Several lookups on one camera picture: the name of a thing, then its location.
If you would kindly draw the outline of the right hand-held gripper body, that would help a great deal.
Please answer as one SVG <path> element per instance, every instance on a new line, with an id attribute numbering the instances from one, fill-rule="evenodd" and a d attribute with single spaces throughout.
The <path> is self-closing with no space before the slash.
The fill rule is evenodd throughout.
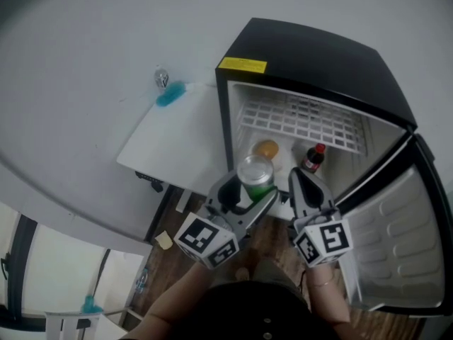
<path id="1" fill-rule="evenodd" d="M 337 208 L 294 221 L 292 243 L 309 268 L 330 264 L 353 249 L 349 222 Z"/>

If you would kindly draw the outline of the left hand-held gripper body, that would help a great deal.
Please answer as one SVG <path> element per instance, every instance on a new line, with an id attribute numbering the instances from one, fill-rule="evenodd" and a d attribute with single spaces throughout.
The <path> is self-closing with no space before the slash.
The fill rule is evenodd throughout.
<path id="1" fill-rule="evenodd" d="M 233 212 L 204 204 L 197 213 L 189 213 L 174 242 L 194 261 L 215 269 L 240 252 L 241 241 L 258 218 L 258 205 Z"/>

